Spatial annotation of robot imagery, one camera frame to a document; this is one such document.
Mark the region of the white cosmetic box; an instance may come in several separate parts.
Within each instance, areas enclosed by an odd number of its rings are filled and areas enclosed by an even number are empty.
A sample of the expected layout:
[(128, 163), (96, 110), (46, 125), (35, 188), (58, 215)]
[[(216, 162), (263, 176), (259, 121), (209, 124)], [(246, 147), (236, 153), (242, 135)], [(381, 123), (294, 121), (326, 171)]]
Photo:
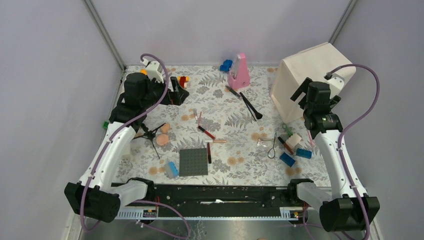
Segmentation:
[(302, 140), (302, 137), (298, 135), (297, 133), (293, 133), (286, 141), (285, 143), (291, 148), (294, 149), (297, 144), (300, 143)]

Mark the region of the black makeup brush large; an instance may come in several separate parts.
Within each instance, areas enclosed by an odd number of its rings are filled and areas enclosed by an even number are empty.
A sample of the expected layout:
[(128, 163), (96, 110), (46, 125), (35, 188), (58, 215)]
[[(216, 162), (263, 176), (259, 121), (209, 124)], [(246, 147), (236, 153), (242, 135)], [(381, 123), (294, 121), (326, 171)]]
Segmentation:
[(261, 113), (259, 113), (254, 107), (253, 105), (250, 103), (250, 101), (245, 97), (245, 95), (242, 92), (239, 92), (239, 94), (241, 95), (243, 101), (245, 102), (245, 104), (248, 106), (249, 110), (251, 111), (252, 115), (254, 116), (255, 120), (260, 120), (263, 118), (263, 115)]

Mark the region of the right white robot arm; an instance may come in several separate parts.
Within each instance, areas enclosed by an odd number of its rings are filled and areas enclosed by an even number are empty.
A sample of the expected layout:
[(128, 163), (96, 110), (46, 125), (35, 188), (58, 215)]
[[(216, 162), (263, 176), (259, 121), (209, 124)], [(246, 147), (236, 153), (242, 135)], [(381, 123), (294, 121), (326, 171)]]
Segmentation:
[(345, 129), (332, 108), (340, 97), (331, 97), (327, 82), (307, 77), (291, 96), (299, 101), (304, 123), (324, 159), (331, 184), (331, 193), (321, 190), (310, 179), (295, 179), (289, 183), (287, 201), (293, 206), (303, 202), (319, 213), (327, 232), (369, 232), (380, 210), (377, 197), (370, 196), (359, 180), (344, 139)]

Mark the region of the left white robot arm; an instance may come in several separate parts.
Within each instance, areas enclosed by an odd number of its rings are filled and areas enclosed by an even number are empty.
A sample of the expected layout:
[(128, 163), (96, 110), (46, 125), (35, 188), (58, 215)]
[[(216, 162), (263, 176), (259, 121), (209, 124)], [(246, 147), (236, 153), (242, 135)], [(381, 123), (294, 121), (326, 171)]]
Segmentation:
[(143, 121), (158, 105), (181, 105), (189, 96), (176, 78), (170, 78), (164, 63), (148, 60), (143, 55), (144, 72), (128, 74), (123, 82), (123, 92), (111, 111), (105, 137), (86, 172), (76, 183), (69, 182), (64, 194), (73, 212), (85, 218), (110, 223), (119, 210), (139, 201), (148, 206), (155, 200), (154, 183), (132, 177), (126, 183), (113, 186), (112, 180), (125, 151), (139, 130), (153, 140), (154, 131)]

